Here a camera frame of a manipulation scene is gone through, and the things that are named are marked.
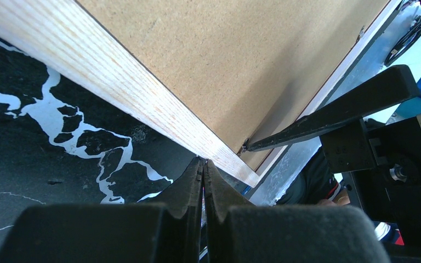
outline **wooden board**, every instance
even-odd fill
[[[384,21],[388,18],[391,12],[400,4],[400,0],[390,0],[388,2],[383,2],[384,4],[383,9],[379,10],[380,4],[372,7],[372,9],[378,10],[377,16],[373,17],[370,16],[371,22],[364,24],[364,34],[363,37],[357,41],[352,41],[350,38],[349,41],[351,42],[351,48],[348,52],[345,53],[344,57],[336,56],[333,59],[339,59],[339,64],[334,68],[334,72],[330,75],[327,75],[323,83],[320,83],[319,88],[317,89],[309,89],[309,87],[315,87],[318,79],[309,77],[308,75],[298,75],[297,78],[299,79],[299,83],[296,86],[292,86],[291,88],[287,88],[283,91],[282,95],[277,98],[277,101],[273,105],[271,111],[267,114],[264,120],[261,122],[259,128],[253,133],[251,136],[251,141],[257,141],[263,139],[267,136],[272,134],[278,133],[291,123],[293,123],[296,119],[308,115],[314,112],[318,107],[319,104],[324,100],[324,98],[328,95],[329,91],[335,86],[335,84],[343,77],[346,70],[349,66],[353,63],[353,61],[357,58],[360,52],[364,49],[364,47],[368,44],[368,42],[372,39],[378,29],[382,26]],[[347,21],[351,23],[355,23],[354,17],[347,18]],[[331,44],[337,46],[338,43],[327,43],[323,48],[322,52],[320,52],[319,56],[319,63],[318,65],[312,65],[312,69],[315,69],[317,73],[327,73],[325,69],[331,66],[328,61],[323,61],[322,59],[326,56],[332,56],[333,54],[329,52],[329,50],[335,50]],[[315,91],[312,96],[312,100],[307,101],[302,98],[304,94],[299,94],[299,90],[310,90]],[[286,147],[282,147],[282,149],[278,149],[277,154],[275,156],[279,156],[282,151],[285,150]],[[243,153],[240,157],[243,161],[245,161],[252,169],[256,170],[261,163],[265,160],[268,154],[271,151],[261,151],[261,152],[246,152]]]
[[[307,107],[302,111],[298,119],[302,116],[306,116],[313,113],[320,106],[320,104],[324,101],[327,95],[332,91],[332,89],[337,85],[337,83],[343,78],[343,76],[345,76],[349,67],[353,65],[356,59],[358,59],[358,56],[364,51],[364,49],[369,44],[369,42],[372,41],[373,37],[378,33],[379,29],[385,24],[387,19],[392,15],[395,9],[399,7],[401,4],[402,4],[402,0],[390,0],[386,4],[384,9],[375,18],[375,20],[372,22],[369,28],[365,30],[364,34],[359,39],[359,41],[357,41],[354,47],[348,52],[346,57],[341,61],[341,63],[337,66],[335,71],[325,81],[325,83],[320,88],[320,90],[309,102]],[[279,127],[283,125],[286,127],[289,125],[289,123],[280,122],[278,125]],[[257,133],[262,133],[262,132],[264,132],[263,129],[259,129],[257,131]],[[264,175],[271,170],[273,165],[277,163],[277,161],[285,152],[287,147],[288,146],[283,146],[283,147],[272,149],[271,151],[262,151],[262,152],[257,152],[257,153],[246,152],[246,153],[243,153],[240,157],[250,167],[253,167],[252,165],[255,165],[257,167],[257,169],[255,170],[256,173],[264,177]],[[290,149],[288,150],[286,154],[294,157],[295,155],[299,155],[303,153],[299,153],[296,150],[294,150],[293,152]],[[304,164],[296,164],[296,165],[301,168],[304,166]]]
[[[0,37],[254,186],[259,177],[72,0],[0,0]]]
[[[79,1],[235,152],[280,97],[269,130],[294,121],[388,2]]]

